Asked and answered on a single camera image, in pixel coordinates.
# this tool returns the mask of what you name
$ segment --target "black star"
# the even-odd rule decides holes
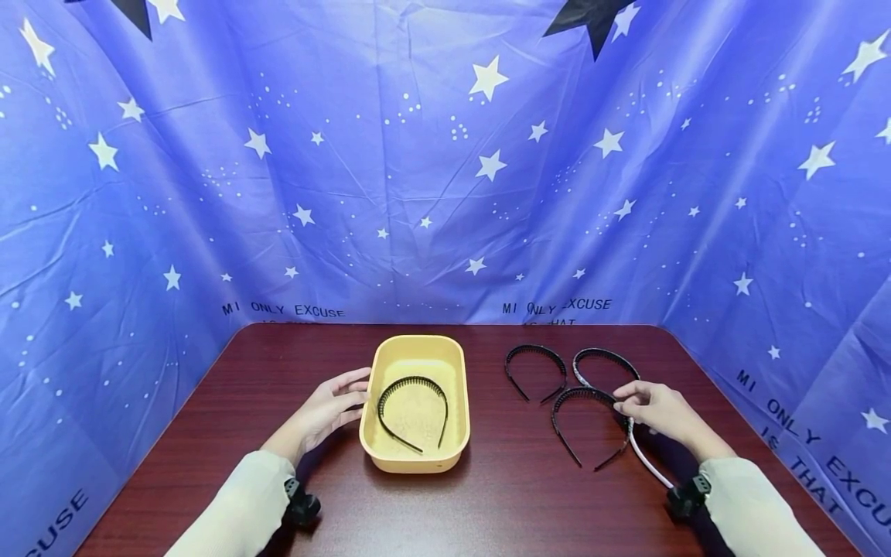
[[[65,4],[83,2],[84,0],[65,0]],[[127,16],[136,27],[151,41],[151,26],[149,25],[149,8],[145,0],[111,0]]]
[[[556,35],[567,29],[586,26],[594,59],[601,53],[616,14],[633,0],[567,0],[544,36]]]

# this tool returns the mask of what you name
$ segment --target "left hand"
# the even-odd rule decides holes
[[[362,417],[362,408],[349,408],[363,405],[368,400],[368,381],[360,380],[371,372],[370,367],[364,367],[319,385],[260,448],[287,458],[297,466],[305,453],[319,446],[333,431]]]

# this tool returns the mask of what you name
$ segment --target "yellow plastic tray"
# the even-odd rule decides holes
[[[442,398],[429,387],[409,384],[387,401],[387,425],[423,449],[422,455],[390,437],[378,420],[380,394],[394,381],[410,375],[433,380],[448,400],[448,421],[440,447]],[[359,439],[378,468],[396,474],[434,474],[458,463],[470,440],[467,373],[460,344],[433,335],[391,337],[378,346],[368,382],[370,397],[359,422]]]

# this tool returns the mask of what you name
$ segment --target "sleeve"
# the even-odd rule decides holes
[[[823,556],[798,524],[789,504],[754,463],[743,458],[703,462],[712,486],[706,508],[737,557]]]
[[[166,557],[257,557],[281,526],[294,466],[266,451],[246,455]]]

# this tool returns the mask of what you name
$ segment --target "wooden table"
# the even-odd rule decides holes
[[[762,467],[827,555],[857,554],[677,341],[660,329],[254,324],[233,338],[77,556],[162,555],[241,457],[258,448],[318,383],[370,365],[384,339],[405,333],[444,334],[462,344],[470,390],[469,448],[448,473],[388,475],[364,454],[355,425],[346,428],[298,469],[309,492],[322,501],[322,522],[312,535],[280,530],[268,555],[729,554],[706,516],[692,528],[669,519],[665,489],[630,449],[592,472],[622,439],[603,406],[574,401],[560,410],[561,428],[585,467],[573,463],[553,433],[550,406],[523,402],[504,375],[505,354],[521,343],[544,344],[567,366],[581,348],[609,348],[631,360],[645,380],[680,390],[740,455]],[[533,399],[560,382],[546,362],[535,355],[517,361],[514,376]],[[583,373],[604,390],[627,381],[619,368],[596,361],[586,360]],[[646,428],[638,437],[669,476],[689,478],[695,470],[676,444]]]

